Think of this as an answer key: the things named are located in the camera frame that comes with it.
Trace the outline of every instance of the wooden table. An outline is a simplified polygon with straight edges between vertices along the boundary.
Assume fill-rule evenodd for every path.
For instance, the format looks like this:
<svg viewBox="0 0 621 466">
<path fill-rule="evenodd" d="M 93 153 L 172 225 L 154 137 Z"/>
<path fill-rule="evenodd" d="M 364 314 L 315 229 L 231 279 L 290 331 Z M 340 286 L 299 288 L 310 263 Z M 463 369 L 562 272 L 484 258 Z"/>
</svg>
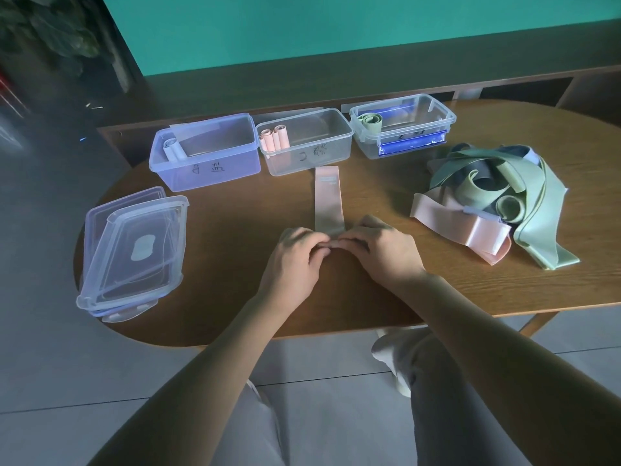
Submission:
<svg viewBox="0 0 621 466">
<path fill-rule="evenodd" d="M 458 118 L 448 145 L 521 143 L 546 159 L 570 189 L 558 242 L 582 262 L 547 272 L 514 245 L 506 258 L 490 266 L 470 249 L 409 218 L 414 193 L 426 191 L 429 184 L 425 162 L 447 148 L 369 160 L 353 142 L 352 156 L 338 164 L 346 225 L 370 213 L 414 235 L 428 271 L 444 276 L 493 316 L 546 313 L 524 328 L 527 334 L 558 311 L 621 302 L 621 129 L 529 103 L 478 100 L 448 106 Z M 100 203 L 156 185 L 163 183 L 143 163 Z M 274 177 L 263 162 L 257 175 L 180 194 L 190 200 L 181 286 L 141 316 L 108 326 L 149 344 L 206 345 L 255 293 L 283 228 L 314 226 L 314 171 Z M 82 237 L 74 254 L 76 281 L 81 272 Z M 372 282 L 351 255 L 335 250 L 324 261 L 313 294 L 276 336 L 420 323 L 404 303 Z"/>
</svg>

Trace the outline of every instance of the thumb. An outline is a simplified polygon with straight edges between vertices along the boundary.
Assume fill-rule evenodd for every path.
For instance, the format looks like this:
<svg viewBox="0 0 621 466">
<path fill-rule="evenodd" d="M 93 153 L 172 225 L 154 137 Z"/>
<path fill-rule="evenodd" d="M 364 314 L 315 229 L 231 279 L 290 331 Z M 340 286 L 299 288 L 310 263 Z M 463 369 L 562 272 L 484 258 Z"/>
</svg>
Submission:
<svg viewBox="0 0 621 466">
<path fill-rule="evenodd" d="M 321 262 L 324 258 L 330 255 L 331 250 L 327 247 L 323 247 L 321 249 L 317 249 L 315 253 L 312 254 L 309 261 L 309 266 L 313 271 L 319 273 L 319 267 L 321 266 Z"/>
<path fill-rule="evenodd" d="M 360 260 L 360 263 L 369 256 L 369 251 L 355 240 L 338 239 L 338 248 L 350 252 L 354 257 Z"/>
</svg>

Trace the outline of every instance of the teal panel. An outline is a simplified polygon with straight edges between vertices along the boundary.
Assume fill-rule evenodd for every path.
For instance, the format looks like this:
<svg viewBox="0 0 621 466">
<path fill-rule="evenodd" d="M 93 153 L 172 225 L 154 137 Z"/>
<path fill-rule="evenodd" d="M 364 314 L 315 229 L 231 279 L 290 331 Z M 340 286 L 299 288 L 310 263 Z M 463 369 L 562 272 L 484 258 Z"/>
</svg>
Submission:
<svg viewBox="0 0 621 466">
<path fill-rule="evenodd" d="M 621 18 L 621 0 L 104 0 L 144 75 Z"/>
</svg>

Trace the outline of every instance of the forearm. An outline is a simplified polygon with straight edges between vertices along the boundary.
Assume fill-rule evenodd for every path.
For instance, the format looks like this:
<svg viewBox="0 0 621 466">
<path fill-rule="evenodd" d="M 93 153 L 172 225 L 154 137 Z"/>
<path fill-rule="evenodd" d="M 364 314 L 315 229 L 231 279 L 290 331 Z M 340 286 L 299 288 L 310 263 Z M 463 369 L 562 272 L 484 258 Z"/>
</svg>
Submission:
<svg viewBox="0 0 621 466">
<path fill-rule="evenodd" d="M 410 285 L 401 297 L 533 464 L 594 463 L 618 453 L 621 401 L 612 393 L 437 276 Z"/>
<path fill-rule="evenodd" d="M 261 352 L 284 315 L 251 299 L 229 327 L 104 446 L 92 465 L 209 464 Z"/>
</svg>

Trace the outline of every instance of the gray pants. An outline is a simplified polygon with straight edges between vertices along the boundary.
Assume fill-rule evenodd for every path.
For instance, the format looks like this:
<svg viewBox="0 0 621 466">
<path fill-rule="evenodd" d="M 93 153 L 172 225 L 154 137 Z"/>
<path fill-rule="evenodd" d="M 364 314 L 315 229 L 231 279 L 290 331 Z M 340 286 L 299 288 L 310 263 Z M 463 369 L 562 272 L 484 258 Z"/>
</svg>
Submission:
<svg viewBox="0 0 621 466">
<path fill-rule="evenodd" d="M 410 386 L 419 465 L 530 465 L 428 328 L 390 332 L 372 353 Z M 284 464 L 274 411 L 247 385 L 212 465 Z"/>
</svg>

